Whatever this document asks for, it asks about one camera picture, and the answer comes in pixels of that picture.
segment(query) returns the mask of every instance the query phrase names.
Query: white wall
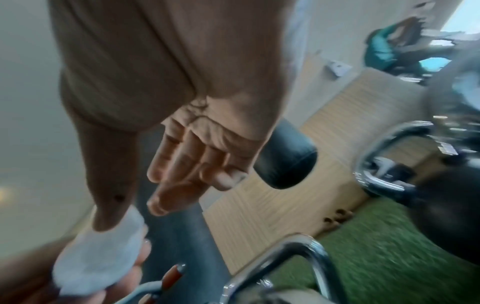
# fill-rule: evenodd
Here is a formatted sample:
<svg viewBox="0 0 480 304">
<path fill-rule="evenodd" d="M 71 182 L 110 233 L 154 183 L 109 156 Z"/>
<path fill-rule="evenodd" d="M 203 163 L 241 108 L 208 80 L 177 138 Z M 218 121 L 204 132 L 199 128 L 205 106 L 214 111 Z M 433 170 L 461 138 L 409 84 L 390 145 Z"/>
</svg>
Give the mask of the white wall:
<svg viewBox="0 0 480 304">
<path fill-rule="evenodd" d="M 58 96 L 44 1 L 0 1 L 0 257 L 65 234 L 91 205 Z"/>
</svg>

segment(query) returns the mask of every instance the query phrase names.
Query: teal shirt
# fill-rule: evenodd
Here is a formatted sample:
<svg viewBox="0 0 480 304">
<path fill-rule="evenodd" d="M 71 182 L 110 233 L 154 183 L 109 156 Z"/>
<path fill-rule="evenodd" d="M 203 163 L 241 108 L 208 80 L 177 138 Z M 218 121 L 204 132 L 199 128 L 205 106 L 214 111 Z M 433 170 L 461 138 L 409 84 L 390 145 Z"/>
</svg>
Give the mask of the teal shirt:
<svg viewBox="0 0 480 304">
<path fill-rule="evenodd" d="M 395 25 L 386 27 L 367 42 L 368 47 L 363 58 L 367 67 L 383 71 L 395 62 L 395 53 L 387 38 L 396 29 Z"/>
</svg>

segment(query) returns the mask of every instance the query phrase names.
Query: hand holding cotton pad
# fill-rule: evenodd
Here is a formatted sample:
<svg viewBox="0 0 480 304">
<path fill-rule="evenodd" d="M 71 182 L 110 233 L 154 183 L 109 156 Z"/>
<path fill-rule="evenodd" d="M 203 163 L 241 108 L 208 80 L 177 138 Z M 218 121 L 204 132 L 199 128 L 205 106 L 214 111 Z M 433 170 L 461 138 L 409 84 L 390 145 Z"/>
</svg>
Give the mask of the hand holding cotton pad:
<svg viewBox="0 0 480 304">
<path fill-rule="evenodd" d="M 143 242 L 144 219 L 130 206 L 120 223 L 108 231 L 90 225 L 69 244 L 53 266 L 52 278 L 62 296 L 85 296 L 125 276 Z"/>
</svg>

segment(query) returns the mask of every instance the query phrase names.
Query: brown slipper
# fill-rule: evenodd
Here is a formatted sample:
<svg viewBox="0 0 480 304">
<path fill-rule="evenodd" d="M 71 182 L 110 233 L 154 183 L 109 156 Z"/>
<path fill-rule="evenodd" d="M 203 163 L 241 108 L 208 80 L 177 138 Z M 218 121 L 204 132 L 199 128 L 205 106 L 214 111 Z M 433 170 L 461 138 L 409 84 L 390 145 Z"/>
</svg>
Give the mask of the brown slipper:
<svg viewBox="0 0 480 304">
<path fill-rule="evenodd" d="M 337 229 L 338 227 L 340 227 L 340 223 L 329 218 L 329 217 L 326 217 L 323 219 L 323 232 L 329 232 L 329 231 L 333 231 L 335 229 Z"/>
<path fill-rule="evenodd" d="M 337 209 L 335 211 L 335 216 L 333 217 L 333 219 L 342 223 L 342 222 L 348 221 L 353 216 L 354 216 L 354 213 L 351 212 L 350 210 Z"/>
</svg>

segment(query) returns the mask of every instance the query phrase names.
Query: silver metal handle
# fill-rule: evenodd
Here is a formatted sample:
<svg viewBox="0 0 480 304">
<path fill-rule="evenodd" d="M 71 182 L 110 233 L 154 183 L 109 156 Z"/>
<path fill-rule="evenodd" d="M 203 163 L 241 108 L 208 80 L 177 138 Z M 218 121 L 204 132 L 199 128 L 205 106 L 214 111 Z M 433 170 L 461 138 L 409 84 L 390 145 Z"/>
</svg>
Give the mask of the silver metal handle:
<svg viewBox="0 0 480 304">
<path fill-rule="evenodd" d="M 220 304 L 231 302 L 240 291 L 255 285 L 295 255 L 303 256 L 312 265 L 322 296 L 336 304 L 348 304 L 337 270 L 327 252 L 314 238 L 303 234 L 284 238 L 242 269 L 223 287 Z"/>
<path fill-rule="evenodd" d="M 375 157 L 401 139 L 411 136 L 429 137 L 433 130 L 430 121 L 410 121 L 390 129 L 379 140 L 373 142 L 356 161 L 353 174 L 357 182 L 375 194 L 388 197 L 397 202 L 408 201 L 415 186 L 404 183 L 390 183 L 377 178 L 370 173 Z"/>
</svg>

